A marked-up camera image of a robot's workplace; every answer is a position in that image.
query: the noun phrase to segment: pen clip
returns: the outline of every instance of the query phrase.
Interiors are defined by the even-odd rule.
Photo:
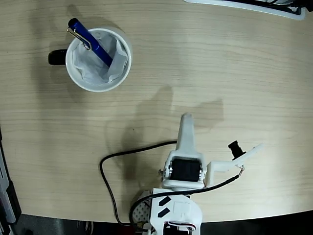
[[[79,39],[80,41],[82,41],[82,43],[84,44],[84,48],[87,50],[91,50],[92,46],[91,43],[84,38],[82,35],[80,35],[79,33],[76,32],[76,29],[70,31],[70,27],[67,28],[67,32],[70,33],[71,35],[73,35],[75,38]]]

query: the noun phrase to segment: floor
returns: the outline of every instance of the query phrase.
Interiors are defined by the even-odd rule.
[[[201,235],[273,235],[309,234],[313,211],[271,218],[243,221],[203,223]],[[132,235],[132,230],[114,223],[94,223],[94,235]],[[14,226],[16,235],[25,235],[27,230],[34,235],[86,235],[86,223],[82,221],[44,218],[22,214]]]

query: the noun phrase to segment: white tray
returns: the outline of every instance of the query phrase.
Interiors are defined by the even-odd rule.
[[[305,18],[305,8],[301,9],[301,14],[296,15],[293,13],[273,9],[273,8],[267,8],[262,6],[256,6],[252,4],[245,4],[240,2],[234,2],[234,1],[225,1],[225,0],[184,0],[186,2],[190,3],[201,3],[201,4],[210,4],[210,5],[219,5],[219,6],[230,6],[230,7],[236,7],[236,8],[242,8],[252,11],[260,11],[265,13],[270,13],[277,16],[284,16],[288,18],[292,18],[295,20],[303,20]]]

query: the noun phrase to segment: wire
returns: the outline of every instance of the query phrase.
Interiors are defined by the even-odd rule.
[[[176,226],[176,227],[187,227],[190,230],[196,230],[196,226],[194,224],[183,224],[183,223],[174,223],[174,222],[167,222],[168,225]]]
[[[119,153],[114,153],[114,154],[110,154],[106,157],[104,157],[101,161],[100,161],[100,172],[101,172],[101,175],[102,175],[102,179],[104,181],[104,183],[106,184],[107,186],[107,189],[109,191],[109,194],[110,194],[110,197],[111,197],[111,200],[112,200],[112,204],[113,204],[113,211],[114,211],[114,216],[115,216],[115,219],[116,221],[122,225],[122,226],[130,226],[130,224],[126,224],[126,223],[122,223],[118,217],[118,211],[117,211],[117,205],[116,205],[116,200],[114,198],[114,195],[113,195],[113,192],[112,192],[112,189],[109,185],[109,182],[104,174],[104,170],[103,170],[103,162],[107,159],[110,159],[110,158],[113,158],[113,157],[117,157],[117,156],[122,156],[122,155],[127,155],[127,154],[133,154],[133,153],[139,153],[139,152],[143,152],[143,151],[148,151],[148,150],[151,150],[151,149],[154,149],[154,148],[159,148],[159,147],[162,147],[162,146],[166,146],[166,145],[170,145],[170,144],[176,144],[177,141],[168,141],[168,142],[163,142],[163,143],[159,143],[159,144],[155,144],[155,145],[152,145],[152,146],[148,146],[148,147],[144,147],[144,148],[140,148],[140,149],[134,149],[134,150],[129,150],[129,151],[124,151],[124,152],[119,152]]]
[[[176,144],[176,143],[177,143],[177,141],[168,141],[168,142],[163,142],[163,143],[155,144],[155,145],[144,147],[144,148],[140,148],[140,149],[134,149],[134,150],[128,150],[128,151],[123,151],[123,152],[119,152],[119,153],[114,153],[114,154],[110,154],[110,155],[104,157],[100,161],[100,164],[99,164],[100,172],[101,172],[103,181],[104,181],[104,183],[107,186],[107,189],[109,191],[109,194],[110,194],[110,197],[111,197],[111,200],[112,200],[112,204],[113,204],[114,216],[115,216],[115,219],[118,222],[118,224],[120,224],[122,226],[130,226],[131,225],[132,227],[134,227],[134,229],[136,231],[147,232],[146,229],[138,227],[137,224],[134,222],[134,219],[133,219],[133,212],[134,212],[134,210],[142,202],[145,202],[145,201],[147,201],[149,199],[153,199],[153,198],[157,198],[157,197],[174,196],[174,195],[191,195],[191,194],[195,194],[195,193],[209,192],[209,191],[221,188],[221,187],[223,187],[225,185],[228,185],[229,183],[235,181],[236,179],[239,178],[239,176],[244,171],[244,168],[241,168],[241,171],[239,172],[238,175],[235,175],[234,177],[232,177],[232,178],[230,178],[230,179],[228,179],[228,180],[226,180],[226,181],[224,181],[224,182],[222,182],[222,183],[220,183],[218,185],[211,186],[209,188],[185,190],[185,191],[161,192],[161,193],[151,194],[151,195],[146,196],[146,197],[142,197],[142,198],[138,199],[131,206],[131,209],[129,211],[129,221],[130,221],[130,224],[122,223],[120,221],[119,217],[118,217],[118,210],[117,210],[117,205],[116,205],[116,200],[115,200],[114,194],[113,194],[112,189],[111,189],[111,187],[109,185],[109,182],[108,182],[108,180],[107,180],[107,178],[105,177],[105,174],[104,174],[103,162],[105,160],[113,158],[113,157],[127,155],[127,154],[133,154],[133,153],[139,153],[139,152],[148,151],[148,150],[151,150],[151,149],[154,149],[154,148],[159,148],[159,147],[162,147],[162,146],[166,146],[166,145],[170,145],[170,144]]]
[[[269,2],[269,4],[274,4],[274,3],[276,3],[278,0],[274,0],[274,1],[271,1],[271,2]]]
[[[269,8],[286,8],[286,7],[300,7],[295,2],[288,3],[288,4],[274,4],[275,1],[272,2],[265,2],[265,1],[259,1],[259,0],[226,0],[226,1],[233,1],[233,2],[239,2],[239,3],[245,3],[250,5],[256,5],[256,6],[262,6],[262,7],[269,7]]]

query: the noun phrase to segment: black cup handle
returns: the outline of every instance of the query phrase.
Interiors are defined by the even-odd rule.
[[[48,55],[48,62],[51,65],[65,65],[67,49],[54,50]]]

